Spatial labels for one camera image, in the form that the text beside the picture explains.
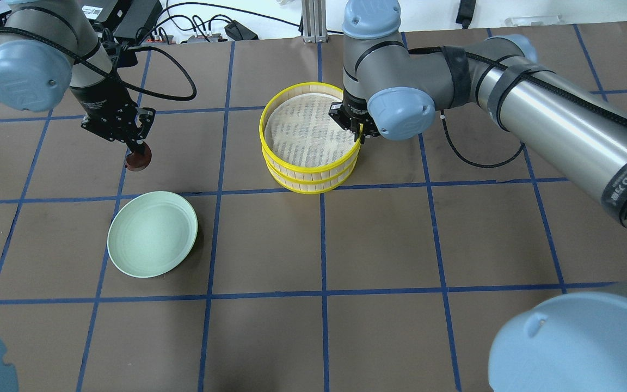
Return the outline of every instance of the yellow basket rim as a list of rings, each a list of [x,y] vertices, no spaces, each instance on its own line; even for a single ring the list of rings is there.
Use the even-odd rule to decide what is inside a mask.
[[[286,167],[287,169],[293,170],[295,172],[313,174],[313,173],[318,173],[318,172],[334,169],[335,167],[340,166],[341,163],[345,162],[356,151],[359,150],[359,147],[361,146],[361,137],[359,137],[356,140],[355,144],[353,145],[353,148],[351,148],[350,151],[348,151],[348,153],[346,153],[342,158],[340,158],[337,161],[334,161],[332,163],[326,164],[325,166],[316,166],[316,167],[302,167],[302,166],[296,166],[295,164],[291,164],[289,162],[285,162],[284,160],[279,158],[279,156],[277,156],[274,152],[272,152],[272,150],[268,146],[268,143],[266,142],[266,135],[265,135],[265,126],[266,126],[265,118],[266,118],[266,113],[268,112],[269,109],[271,109],[272,104],[279,97],[283,96],[284,94],[286,94],[287,92],[289,92],[289,91],[291,91],[293,89],[296,89],[298,87],[303,87],[303,86],[332,87],[334,90],[338,91],[341,94],[343,92],[338,86],[334,86],[333,84],[328,84],[328,83],[323,83],[323,82],[304,82],[304,83],[295,84],[293,86],[287,87],[286,89],[282,90],[276,96],[272,97],[272,99],[266,105],[266,108],[263,109],[263,113],[261,113],[261,121],[260,121],[260,124],[259,124],[261,146],[265,150],[266,154],[268,154],[268,156],[272,158],[272,161],[276,161],[277,164],[279,164],[280,166]]]
[[[333,191],[333,189],[338,188],[338,186],[343,185],[345,183],[345,181],[348,181],[348,179],[350,178],[352,173],[353,173],[353,170],[351,170],[348,173],[348,175],[345,176],[345,178],[342,179],[339,183],[335,184],[331,188],[321,189],[320,191],[302,191],[301,189],[290,188],[286,184],[282,183],[282,181],[279,181],[279,179],[276,176],[271,176],[271,177],[272,177],[272,179],[274,179],[274,181],[276,181],[279,185],[281,185],[282,188],[289,189],[289,191],[292,191],[294,193],[299,193],[299,194],[321,194],[321,193],[326,193],[328,191]]]
[[[333,181],[334,179],[337,179],[341,176],[341,174],[343,174],[347,169],[349,168],[353,168],[356,165],[356,159],[353,159],[353,161],[350,162],[350,164],[348,164],[347,166],[345,166],[342,171],[340,171],[338,174],[334,174],[333,176],[330,176],[326,179],[322,179],[322,180],[316,180],[316,181],[307,181],[307,180],[300,180],[300,179],[293,179],[292,177],[288,176],[287,174],[284,174],[283,172],[279,171],[276,167],[272,166],[271,162],[268,161],[267,158],[265,158],[266,160],[266,165],[269,167],[269,169],[272,169],[275,173],[279,174],[280,176],[283,176],[284,178],[286,178],[288,181],[292,181],[293,183],[298,183],[299,185],[318,185],[320,183],[324,183],[327,181]]]

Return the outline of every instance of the black power adapter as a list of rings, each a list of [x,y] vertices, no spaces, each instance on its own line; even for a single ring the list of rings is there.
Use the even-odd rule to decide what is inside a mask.
[[[251,32],[243,24],[232,20],[231,23],[224,26],[224,32],[234,41],[257,40],[258,34]]]

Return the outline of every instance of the white label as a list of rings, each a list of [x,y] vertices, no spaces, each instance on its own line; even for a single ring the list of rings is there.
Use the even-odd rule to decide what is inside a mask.
[[[91,7],[90,5],[84,5],[82,11],[87,15],[87,19],[95,20],[103,8]]]

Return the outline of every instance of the silver robotic arm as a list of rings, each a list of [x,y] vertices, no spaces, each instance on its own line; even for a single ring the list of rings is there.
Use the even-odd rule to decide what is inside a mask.
[[[127,144],[131,151],[127,168],[144,169],[151,160],[144,138],[155,111],[138,107],[119,83],[117,71],[76,0],[7,3],[12,13],[8,29],[0,29],[0,102],[14,109],[47,112],[70,88],[87,112],[82,127],[109,141]],[[26,33],[69,50],[111,77],[78,64]]]
[[[348,2],[343,102],[329,112],[343,129],[407,139],[428,129],[435,110],[473,102],[627,228],[626,114],[537,64],[523,36],[408,51],[400,24],[396,0]],[[627,283],[510,320],[488,373],[495,392],[627,391]]]

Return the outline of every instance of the light green plate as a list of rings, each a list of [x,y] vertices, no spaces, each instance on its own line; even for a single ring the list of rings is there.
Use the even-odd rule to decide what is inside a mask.
[[[197,216],[186,199],[170,192],[142,194],[120,209],[108,231],[108,255],[135,278],[171,271],[197,237]]]

